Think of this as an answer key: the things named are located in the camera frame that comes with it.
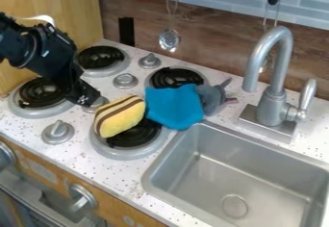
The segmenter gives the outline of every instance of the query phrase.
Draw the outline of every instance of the sink drain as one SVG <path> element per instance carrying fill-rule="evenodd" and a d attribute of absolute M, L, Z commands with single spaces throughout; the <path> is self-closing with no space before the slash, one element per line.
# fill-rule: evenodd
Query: sink drain
<path fill-rule="evenodd" d="M 221 206 L 225 214 L 232 218 L 242 218 L 248 213 L 248 205 L 240 196 L 234 194 L 226 195 Z"/>

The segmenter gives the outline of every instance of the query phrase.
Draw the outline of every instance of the oven door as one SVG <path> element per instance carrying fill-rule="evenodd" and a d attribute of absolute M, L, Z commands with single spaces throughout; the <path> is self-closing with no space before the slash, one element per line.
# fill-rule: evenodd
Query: oven door
<path fill-rule="evenodd" d="M 104 220 L 92 213 L 72 213 L 71 201 L 52 189 L 39 189 L 8 170 L 0 173 L 1 226 L 101 227 Z"/>

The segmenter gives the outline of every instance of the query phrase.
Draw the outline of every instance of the sink basin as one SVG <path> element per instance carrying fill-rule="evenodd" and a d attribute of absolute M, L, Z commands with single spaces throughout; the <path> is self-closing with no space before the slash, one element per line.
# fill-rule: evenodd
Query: sink basin
<path fill-rule="evenodd" d="M 325 227 L 328 171 L 328 164 L 204 121 L 179 132 L 141 183 L 215 227 Z"/>

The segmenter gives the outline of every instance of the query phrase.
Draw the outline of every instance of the cabinet door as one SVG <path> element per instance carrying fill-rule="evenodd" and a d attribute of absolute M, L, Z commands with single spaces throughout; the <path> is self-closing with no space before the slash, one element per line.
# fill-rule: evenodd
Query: cabinet door
<path fill-rule="evenodd" d="M 8 141 L 4 141 L 17 157 L 16 168 L 33 177 L 47 187 L 68 196 L 68 186 L 79 184 L 90 191 L 96 198 L 98 207 L 94 212 L 103 219 L 111 222 L 113 226 L 124 227 L 165 227 L 160 221 L 131 207 L 109 193 L 92 186 L 86 181 L 72 175 L 39 156 Z"/>

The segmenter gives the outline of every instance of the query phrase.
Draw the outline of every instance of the wooden wall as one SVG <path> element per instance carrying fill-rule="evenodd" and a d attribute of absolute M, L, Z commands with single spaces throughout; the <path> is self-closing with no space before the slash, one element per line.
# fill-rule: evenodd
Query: wooden wall
<path fill-rule="evenodd" d="M 48 14 L 56 26 L 74 39 L 79 48 L 85 48 L 103 37 L 98 0 L 1 0 L 0 12 L 29 17 Z M 17 22 L 32 26 L 38 21 Z M 7 62 L 0 64 L 0 95 L 17 85 L 36 77 L 27 69 L 15 69 Z"/>
<path fill-rule="evenodd" d="M 118 41 L 119 17 L 135 18 L 136 46 L 183 61 L 243 76 L 248 55 L 263 33 L 260 17 L 181 3 L 176 29 L 182 43 L 174 53 L 159 47 L 158 34 L 167 27 L 165 0 L 100 0 L 105 38 Z M 308 78 L 317 79 L 317 96 L 329 100 L 329 31 L 280 22 L 294 36 L 286 88 L 300 91 Z M 270 72 L 261 76 L 269 82 Z"/>

